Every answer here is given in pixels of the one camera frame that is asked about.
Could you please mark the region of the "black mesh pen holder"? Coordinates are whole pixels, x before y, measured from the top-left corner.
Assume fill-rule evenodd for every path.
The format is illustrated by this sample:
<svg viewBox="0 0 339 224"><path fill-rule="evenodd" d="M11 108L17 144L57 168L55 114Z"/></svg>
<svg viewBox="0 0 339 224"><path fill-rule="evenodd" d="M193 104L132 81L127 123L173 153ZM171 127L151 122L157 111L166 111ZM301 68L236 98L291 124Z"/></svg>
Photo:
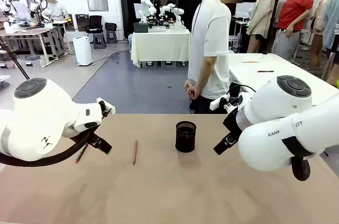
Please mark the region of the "black mesh pen holder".
<svg viewBox="0 0 339 224"><path fill-rule="evenodd" d="M176 124L176 150L181 153L194 151L196 129L196 125L190 121L181 121Z"/></svg>

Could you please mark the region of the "table with white cloth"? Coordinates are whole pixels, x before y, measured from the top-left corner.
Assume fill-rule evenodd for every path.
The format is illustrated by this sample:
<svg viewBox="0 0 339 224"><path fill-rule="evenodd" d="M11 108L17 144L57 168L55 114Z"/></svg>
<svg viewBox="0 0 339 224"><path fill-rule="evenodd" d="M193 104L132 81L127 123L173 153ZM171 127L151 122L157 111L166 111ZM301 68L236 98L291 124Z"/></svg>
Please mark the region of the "table with white cloth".
<svg viewBox="0 0 339 224"><path fill-rule="evenodd" d="M133 33L131 60L136 67L148 61L186 62L189 60L190 42L189 30Z"/></svg>

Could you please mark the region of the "black box on clothed table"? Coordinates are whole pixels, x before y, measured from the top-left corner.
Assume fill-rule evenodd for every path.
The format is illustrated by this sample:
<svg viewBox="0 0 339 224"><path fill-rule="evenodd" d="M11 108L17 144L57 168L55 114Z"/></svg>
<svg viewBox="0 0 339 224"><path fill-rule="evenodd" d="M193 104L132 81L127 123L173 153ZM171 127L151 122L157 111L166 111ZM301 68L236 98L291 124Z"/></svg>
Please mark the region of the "black box on clothed table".
<svg viewBox="0 0 339 224"><path fill-rule="evenodd" d="M149 24L148 23L134 23L134 32L135 33L148 33Z"/></svg>

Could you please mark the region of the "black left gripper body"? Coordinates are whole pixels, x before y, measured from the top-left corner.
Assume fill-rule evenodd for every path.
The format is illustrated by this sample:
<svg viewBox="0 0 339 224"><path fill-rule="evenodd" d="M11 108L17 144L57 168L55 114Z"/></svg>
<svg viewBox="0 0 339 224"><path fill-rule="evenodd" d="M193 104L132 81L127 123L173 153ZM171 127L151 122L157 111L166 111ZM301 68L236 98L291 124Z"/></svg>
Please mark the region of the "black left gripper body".
<svg viewBox="0 0 339 224"><path fill-rule="evenodd" d="M98 145L100 138L92 131L88 132L86 142L90 145Z"/></svg>

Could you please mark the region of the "person's left hand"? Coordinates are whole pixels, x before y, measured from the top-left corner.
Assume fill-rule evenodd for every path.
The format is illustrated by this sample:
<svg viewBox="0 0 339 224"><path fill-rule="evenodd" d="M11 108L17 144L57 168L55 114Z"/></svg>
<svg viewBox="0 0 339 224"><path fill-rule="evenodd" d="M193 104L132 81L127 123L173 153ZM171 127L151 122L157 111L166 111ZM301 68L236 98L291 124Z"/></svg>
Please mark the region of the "person's left hand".
<svg viewBox="0 0 339 224"><path fill-rule="evenodd" d="M197 83L192 79L187 79L184 83L184 91L187 91L190 87L195 86Z"/></svg>

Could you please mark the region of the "person's right forearm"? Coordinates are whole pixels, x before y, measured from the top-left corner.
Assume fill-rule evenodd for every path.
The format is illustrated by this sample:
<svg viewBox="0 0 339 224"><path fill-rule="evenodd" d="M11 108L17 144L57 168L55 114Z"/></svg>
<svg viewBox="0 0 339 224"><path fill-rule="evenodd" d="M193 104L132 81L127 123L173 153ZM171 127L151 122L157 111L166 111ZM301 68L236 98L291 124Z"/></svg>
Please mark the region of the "person's right forearm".
<svg viewBox="0 0 339 224"><path fill-rule="evenodd" d="M201 92L205 87L211 73L213 72L216 61L217 57L204 57L199 74L198 83L196 85L197 91Z"/></svg>

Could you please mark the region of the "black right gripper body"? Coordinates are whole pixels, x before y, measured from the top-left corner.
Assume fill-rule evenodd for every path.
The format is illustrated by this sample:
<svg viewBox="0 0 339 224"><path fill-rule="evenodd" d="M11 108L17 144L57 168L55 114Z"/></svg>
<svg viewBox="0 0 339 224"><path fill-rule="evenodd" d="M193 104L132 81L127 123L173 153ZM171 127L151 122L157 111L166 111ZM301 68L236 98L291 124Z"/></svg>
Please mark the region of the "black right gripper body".
<svg viewBox="0 0 339 224"><path fill-rule="evenodd" d="M224 119L224 126L228 129L228 131L229 131L228 135L232 139L239 139L239 136L242 133L242 130L239 128L239 126L236 122L237 113L238 113L238 108L236 107Z"/></svg>

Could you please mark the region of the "person in red shirt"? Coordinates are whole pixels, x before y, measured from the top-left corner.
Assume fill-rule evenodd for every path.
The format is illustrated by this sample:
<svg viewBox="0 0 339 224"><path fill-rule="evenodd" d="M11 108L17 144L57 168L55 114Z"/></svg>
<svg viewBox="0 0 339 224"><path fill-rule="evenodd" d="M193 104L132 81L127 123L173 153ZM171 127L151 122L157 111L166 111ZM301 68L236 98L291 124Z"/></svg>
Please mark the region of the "person in red shirt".
<svg viewBox="0 0 339 224"><path fill-rule="evenodd" d="M273 53L289 60L298 44L304 21L309 16L314 0L286 0L282 6Z"/></svg>

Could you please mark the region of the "grey plastic stool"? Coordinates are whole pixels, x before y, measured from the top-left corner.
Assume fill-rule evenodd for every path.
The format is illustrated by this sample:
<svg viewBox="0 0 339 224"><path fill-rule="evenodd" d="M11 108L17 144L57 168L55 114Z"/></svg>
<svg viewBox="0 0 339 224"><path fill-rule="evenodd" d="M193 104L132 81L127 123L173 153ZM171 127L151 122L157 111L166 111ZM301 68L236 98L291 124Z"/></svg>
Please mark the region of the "grey plastic stool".
<svg viewBox="0 0 339 224"><path fill-rule="evenodd" d="M103 33L94 33L93 34L93 47L94 49L105 49L106 41Z"/></svg>

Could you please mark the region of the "black bag on stool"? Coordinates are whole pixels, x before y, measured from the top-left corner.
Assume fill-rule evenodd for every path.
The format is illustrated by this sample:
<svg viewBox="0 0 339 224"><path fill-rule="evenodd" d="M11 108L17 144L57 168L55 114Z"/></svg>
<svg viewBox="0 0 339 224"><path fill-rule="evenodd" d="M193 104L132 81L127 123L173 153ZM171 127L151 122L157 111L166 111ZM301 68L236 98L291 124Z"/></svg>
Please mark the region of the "black bag on stool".
<svg viewBox="0 0 339 224"><path fill-rule="evenodd" d="M115 23L105 22L106 38L108 44L118 43L116 30L117 25Z"/></svg>

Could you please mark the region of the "black cabinet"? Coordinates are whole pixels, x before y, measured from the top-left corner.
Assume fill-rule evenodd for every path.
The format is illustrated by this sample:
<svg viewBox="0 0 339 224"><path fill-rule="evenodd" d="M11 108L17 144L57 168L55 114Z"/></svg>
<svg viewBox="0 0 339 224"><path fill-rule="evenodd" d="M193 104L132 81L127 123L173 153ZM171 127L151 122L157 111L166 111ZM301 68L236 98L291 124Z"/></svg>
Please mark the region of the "black cabinet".
<svg viewBox="0 0 339 224"><path fill-rule="evenodd" d="M85 32L86 28L90 25L90 17L88 14L76 14L75 15L77 30Z"/></svg>

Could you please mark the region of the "white air purifier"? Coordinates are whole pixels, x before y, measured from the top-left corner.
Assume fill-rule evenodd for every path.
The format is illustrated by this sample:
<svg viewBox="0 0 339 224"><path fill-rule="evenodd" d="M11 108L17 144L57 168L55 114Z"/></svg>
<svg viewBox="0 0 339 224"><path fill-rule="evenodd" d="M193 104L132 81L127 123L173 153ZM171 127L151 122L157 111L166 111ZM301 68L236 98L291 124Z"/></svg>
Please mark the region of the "white air purifier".
<svg viewBox="0 0 339 224"><path fill-rule="evenodd" d="M93 62L89 38L78 36L73 38L76 62L79 66L88 66Z"/></svg>

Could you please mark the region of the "background robot with red part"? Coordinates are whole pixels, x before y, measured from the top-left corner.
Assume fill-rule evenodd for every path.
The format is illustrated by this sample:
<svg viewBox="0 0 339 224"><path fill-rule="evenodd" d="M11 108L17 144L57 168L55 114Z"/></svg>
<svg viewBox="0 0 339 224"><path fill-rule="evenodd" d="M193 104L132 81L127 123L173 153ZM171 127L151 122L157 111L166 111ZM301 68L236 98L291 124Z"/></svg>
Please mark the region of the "background robot with red part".
<svg viewBox="0 0 339 224"><path fill-rule="evenodd" d="M31 18L36 21L37 27L44 28L44 23L49 21L42 15L47 9L47 0L26 0L26 3L28 5L29 14Z"/></svg>

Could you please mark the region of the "person in white t-shirt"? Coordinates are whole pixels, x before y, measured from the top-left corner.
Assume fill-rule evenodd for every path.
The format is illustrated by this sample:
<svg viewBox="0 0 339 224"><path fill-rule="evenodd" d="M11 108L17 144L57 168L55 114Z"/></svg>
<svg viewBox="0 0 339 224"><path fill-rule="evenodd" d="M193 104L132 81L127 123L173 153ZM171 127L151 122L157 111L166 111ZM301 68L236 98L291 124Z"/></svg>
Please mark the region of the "person in white t-shirt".
<svg viewBox="0 0 339 224"><path fill-rule="evenodd" d="M195 11L187 79L198 83L204 57L217 57L200 96L191 99L191 109L195 114L215 113L210 110L210 103L227 94L232 86L228 64L230 22L231 11L221 0L202 0Z"/></svg>

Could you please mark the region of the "mannequin in beige jacket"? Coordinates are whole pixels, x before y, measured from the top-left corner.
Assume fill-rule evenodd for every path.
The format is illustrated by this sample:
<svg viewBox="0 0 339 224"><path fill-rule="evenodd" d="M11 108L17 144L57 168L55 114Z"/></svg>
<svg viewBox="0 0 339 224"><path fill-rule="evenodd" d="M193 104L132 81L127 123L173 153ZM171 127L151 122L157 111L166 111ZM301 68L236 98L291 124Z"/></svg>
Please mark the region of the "mannequin in beige jacket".
<svg viewBox="0 0 339 224"><path fill-rule="evenodd" d="M246 34L250 36L247 53L258 53L267 40L275 0L257 0Z"/></svg>

